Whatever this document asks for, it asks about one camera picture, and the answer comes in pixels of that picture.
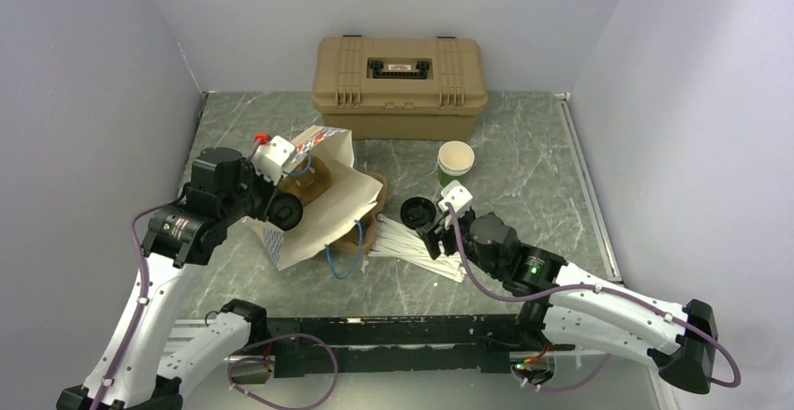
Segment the paper bag with blue handles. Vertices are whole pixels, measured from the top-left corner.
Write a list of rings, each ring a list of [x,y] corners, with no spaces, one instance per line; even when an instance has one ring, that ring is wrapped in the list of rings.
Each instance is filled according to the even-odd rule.
[[[301,222],[290,231],[253,217],[244,219],[261,240],[265,257],[279,271],[311,258],[356,227],[374,207],[381,190],[378,180],[354,168],[350,130],[313,125],[290,142],[296,146],[297,155],[283,179],[298,175],[299,164],[308,160],[310,165],[312,156],[316,156],[331,170],[334,183],[320,198],[303,206]]]

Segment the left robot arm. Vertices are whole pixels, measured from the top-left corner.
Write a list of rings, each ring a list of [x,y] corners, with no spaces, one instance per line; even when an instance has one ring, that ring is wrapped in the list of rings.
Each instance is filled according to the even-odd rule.
[[[186,295],[228,230],[244,217],[267,220],[295,147],[257,143],[250,156],[208,148],[192,164],[178,198],[150,211],[144,238],[133,243],[139,272],[122,316],[97,365],[66,388],[58,409],[180,409],[223,359],[255,354],[269,341],[264,308],[235,299],[217,321],[174,353],[166,344]]]

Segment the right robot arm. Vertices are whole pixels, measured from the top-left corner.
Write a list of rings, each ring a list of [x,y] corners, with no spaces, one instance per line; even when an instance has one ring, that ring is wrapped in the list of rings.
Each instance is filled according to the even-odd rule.
[[[528,349],[571,344],[656,368],[668,384],[707,394],[717,380],[717,332],[712,307],[677,304],[615,286],[564,257],[521,242],[516,230],[490,212],[444,213],[418,228],[431,258],[459,254],[518,302],[518,341]]]

